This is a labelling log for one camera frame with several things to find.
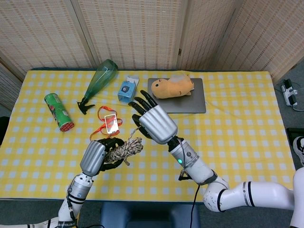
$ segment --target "stuffed animal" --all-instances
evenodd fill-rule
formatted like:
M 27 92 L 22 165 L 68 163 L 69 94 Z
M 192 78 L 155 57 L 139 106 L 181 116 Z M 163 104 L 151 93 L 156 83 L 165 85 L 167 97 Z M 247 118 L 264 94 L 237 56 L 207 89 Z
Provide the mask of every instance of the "stuffed animal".
M 169 80 L 157 79 L 151 85 L 152 93 L 159 99 L 191 95 L 193 89 L 194 83 L 189 75 L 173 76 Z

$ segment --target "yellow checkered tablecloth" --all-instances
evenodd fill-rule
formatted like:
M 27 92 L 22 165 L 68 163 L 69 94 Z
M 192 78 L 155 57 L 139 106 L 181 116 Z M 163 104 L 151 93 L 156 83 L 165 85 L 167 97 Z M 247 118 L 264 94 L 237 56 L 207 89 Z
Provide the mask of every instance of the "yellow checkered tablecloth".
M 119 71 L 115 80 L 93 97 L 83 115 L 83 97 L 94 71 L 28 71 L 0 149 L 0 198 L 62 199 L 80 161 L 89 135 L 101 122 L 97 109 L 106 105 L 123 119 L 119 138 L 135 128 L 135 111 L 117 99 L 127 76 L 139 76 L 137 91 L 150 77 L 171 77 L 179 71 Z M 275 181 L 292 188 L 294 165 L 273 84 L 268 72 L 188 72 L 203 79 L 207 113 L 170 114 L 206 164 L 230 183 Z M 75 127 L 61 132 L 44 102 L 57 93 Z M 101 134 L 95 139 L 103 138 Z M 143 151 L 117 169 L 101 172 L 88 199 L 193 201 L 196 184 L 178 181 L 181 166 L 166 145 L 144 138 Z

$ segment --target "sneaker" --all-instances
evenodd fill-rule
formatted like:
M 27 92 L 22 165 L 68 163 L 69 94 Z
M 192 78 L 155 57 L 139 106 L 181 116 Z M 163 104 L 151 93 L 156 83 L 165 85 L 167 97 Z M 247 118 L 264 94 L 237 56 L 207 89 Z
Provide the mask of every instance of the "sneaker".
M 293 143 L 294 152 L 301 160 L 302 166 L 304 166 L 304 137 L 296 137 Z

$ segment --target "gray laptop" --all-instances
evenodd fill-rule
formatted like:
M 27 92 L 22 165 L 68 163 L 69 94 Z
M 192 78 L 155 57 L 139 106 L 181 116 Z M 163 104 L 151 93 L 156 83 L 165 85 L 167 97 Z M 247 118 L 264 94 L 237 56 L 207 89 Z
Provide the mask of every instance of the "gray laptop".
M 159 78 L 148 79 L 148 93 L 155 99 L 167 113 L 205 113 L 205 96 L 203 88 L 203 80 L 201 78 L 192 78 L 194 83 L 194 90 L 191 91 L 190 96 L 172 97 L 166 99 L 156 98 L 152 91 L 151 85 L 155 80 Z

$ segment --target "power strip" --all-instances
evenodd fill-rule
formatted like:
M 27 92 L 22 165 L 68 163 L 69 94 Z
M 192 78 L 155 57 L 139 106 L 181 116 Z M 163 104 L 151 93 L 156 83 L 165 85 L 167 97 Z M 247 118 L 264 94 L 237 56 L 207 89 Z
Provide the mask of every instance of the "power strip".
M 284 80 L 282 83 L 282 92 L 287 106 L 296 106 L 298 105 L 295 96 L 298 94 L 298 91 L 293 89 L 293 85 L 290 79 Z

